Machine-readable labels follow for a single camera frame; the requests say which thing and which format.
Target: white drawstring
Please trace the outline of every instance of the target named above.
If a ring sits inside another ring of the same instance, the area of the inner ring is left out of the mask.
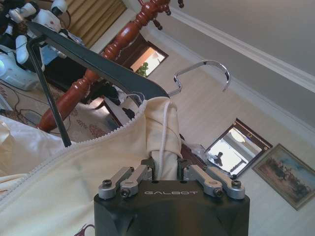
[[[160,180],[162,178],[163,172],[163,154],[165,149],[165,142],[166,142],[166,129],[167,129],[167,109],[171,102],[168,101],[165,104],[164,111],[163,111],[163,132],[162,132],[162,140],[161,146],[159,148],[159,156],[158,156],[158,171],[157,171],[157,179]]]

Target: framed painting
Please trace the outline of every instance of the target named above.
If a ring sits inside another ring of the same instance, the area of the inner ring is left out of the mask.
[[[315,171],[281,144],[252,169],[296,210],[315,196]]]

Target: ceiling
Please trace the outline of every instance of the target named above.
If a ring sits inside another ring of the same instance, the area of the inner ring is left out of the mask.
[[[137,0],[125,0],[139,12]],[[289,65],[315,75],[314,0],[196,0],[180,9],[171,6],[260,49]],[[163,32],[206,59],[222,62],[243,84],[306,124],[315,127],[315,93],[214,40],[183,21],[159,14]]]

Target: mirror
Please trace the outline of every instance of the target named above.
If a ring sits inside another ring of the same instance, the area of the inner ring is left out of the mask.
[[[270,148],[270,143],[236,119],[206,152],[212,165],[236,178]]]

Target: carpet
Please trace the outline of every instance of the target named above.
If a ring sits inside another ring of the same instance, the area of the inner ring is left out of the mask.
[[[49,86],[55,101],[63,95],[56,87]],[[40,117],[49,108],[46,96],[40,86],[33,91],[23,91],[0,82],[0,94],[5,98],[13,111],[2,111],[0,115],[36,127]],[[117,128],[117,125],[105,107],[95,110],[102,98],[95,99],[91,104],[79,103],[64,120],[69,137],[74,142],[82,142],[103,136]],[[50,132],[60,136],[58,129]]]

